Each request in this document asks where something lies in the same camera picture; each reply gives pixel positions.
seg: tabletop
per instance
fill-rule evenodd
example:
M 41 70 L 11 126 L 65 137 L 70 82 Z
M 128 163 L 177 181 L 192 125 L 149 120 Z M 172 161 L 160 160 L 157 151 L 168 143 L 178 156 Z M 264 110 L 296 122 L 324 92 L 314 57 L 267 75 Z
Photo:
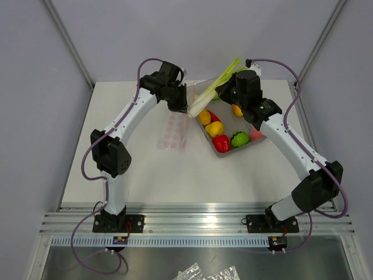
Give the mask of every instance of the tabletop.
M 292 101 L 286 80 L 262 80 L 263 96 L 273 99 L 283 111 Z M 103 130 L 130 101 L 136 82 L 97 82 L 83 124 L 62 203 L 97 202 L 103 199 L 103 182 L 87 181 L 80 172 L 83 154 L 90 146 L 94 129 Z M 275 202 L 300 182 L 291 164 L 277 147 L 265 139 L 240 152 L 219 158 L 196 120 L 190 119 L 185 150 L 156 149 L 164 122 L 169 116 L 161 101 L 133 132 L 127 150 L 132 163 L 125 173 L 126 202 L 238 203 Z M 297 113 L 289 114 L 291 126 L 301 135 Z M 98 176 L 91 156 L 86 173 Z

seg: green fruit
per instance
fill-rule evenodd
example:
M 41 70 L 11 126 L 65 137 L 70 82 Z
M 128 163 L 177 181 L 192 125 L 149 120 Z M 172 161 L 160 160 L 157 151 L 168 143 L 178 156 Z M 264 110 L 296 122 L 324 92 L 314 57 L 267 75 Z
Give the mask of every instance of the green fruit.
M 243 131 L 236 131 L 232 134 L 231 144 L 233 147 L 241 147 L 249 142 L 249 135 Z

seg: robotic arm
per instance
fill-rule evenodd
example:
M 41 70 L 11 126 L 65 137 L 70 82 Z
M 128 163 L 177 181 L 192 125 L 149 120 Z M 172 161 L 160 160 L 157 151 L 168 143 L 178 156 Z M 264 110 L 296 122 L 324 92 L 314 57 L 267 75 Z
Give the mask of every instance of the robotic arm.
M 164 61 L 159 71 L 140 79 L 138 98 L 134 96 L 131 102 L 134 105 L 129 103 L 104 131 L 95 129 L 91 134 L 91 143 L 94 143 L 105 131 L 114 128 L 114 131 L 92 150 L 97 168 L 101 175 L 108 178 L 109 201 L 100 214 L 110 232 L 120 231 L 125 220 L 125 202 L 121 190 L 124 173 L 131 164 L 131 156 L 125 146 L 132 132 L 160 100 L 165 100 L 171 111 L 187 112 L 186 85 L 177 81 L 179 72 L 182 73 L 179 67 Z M 339 190 L 329 176 L 289 135 L 288 130 L 291 127 L 284 128 L 284 115 L 278 105 L 273 100 L 263 98 L 260 78 L 255 71 L 244 70 L 233 74 L 230 80 L 217 87 L 216 91 L 224 102 L 236 104 L 241 108 L 245 120 L 258 131 L 262 131 L 281 150 L 301 180 L 291 195 L 266 208 L 265 222 L 270 229 L 278 227 L 294 215 L 309 213 L 338 195 Z M 123 114 L 131 105 L 132 110 L 121 122 Z M 296 136 L 340 182 L 342 166 L 338 162 L 329 163 L 299 135 Z

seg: toy fruit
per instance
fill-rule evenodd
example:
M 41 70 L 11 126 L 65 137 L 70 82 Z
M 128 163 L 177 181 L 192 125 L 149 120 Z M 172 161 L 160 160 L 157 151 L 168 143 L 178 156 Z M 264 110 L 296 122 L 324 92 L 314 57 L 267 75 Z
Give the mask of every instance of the toy fruit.
M 219 153 L 226 153 L 231 149 L 228 136 L 226 136 L 225 134 L 222 134 L 212 139 L 212 144 L 214 144 L 216 150 Z
M 214 121 L 213 123 L 207 125 L 205 130 L 212 138 L 223 134 L 224 125 L 220 121 Z
M 255 127 L 253 127 L 251 130 L 250 130 L 250 139 L 251 141 L 256 141 L 258 139 L 261 139 L 264 137 L 264 134 L 261 133 L 260 131 L 257 131 L 255 129 Z
M 233 147 L 241 147 L 249 142 L 249 135 L 243 131 L 236 131 L 232 134 L 231 144 Z
M 211 116 L 207 109 L 203 109 L 199 115 L 198 119 L 202 125 L 208 125 L 211 123 Z
M 232 104 L 232 111 L 237 117 L 242 117 L 244 114 L 236 104 Z
M 214 121 L 220 121 L 219 118 L 216 117 L 216 115 L 215 115 L 213 112 L 211 112 L 211 111 L 209 111 L 209 110 L 207 110 L 207 112 L 210 113 L 210 116 L 211 116 L 211 122 L 212 122 L 212 123 L 213 123 Z

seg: reflective metal surface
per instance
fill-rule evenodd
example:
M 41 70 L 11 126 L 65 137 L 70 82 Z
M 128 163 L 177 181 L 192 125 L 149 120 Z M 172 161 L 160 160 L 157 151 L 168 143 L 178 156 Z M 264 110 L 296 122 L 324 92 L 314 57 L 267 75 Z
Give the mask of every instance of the reflective metal surface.
M 289 247 L 301 242 L 290 237 Z M 76 249 L 81 258 L 97 247 Z M 235 265 L 241 279 L 353 279 L 339 237 L 314 236 L 305 248 L 289 254 L 254 253 L 252 248 L 125 248 L 126 265 L 109 279 L 171 280 L 197 262 L 206 276 Z M 109 253 L 95 255 L 85 262 L 102 271 L 116 268 L 118 260 Z M 51 247 L 42 279 L 102 279 L 76 265 L 69 247 Z

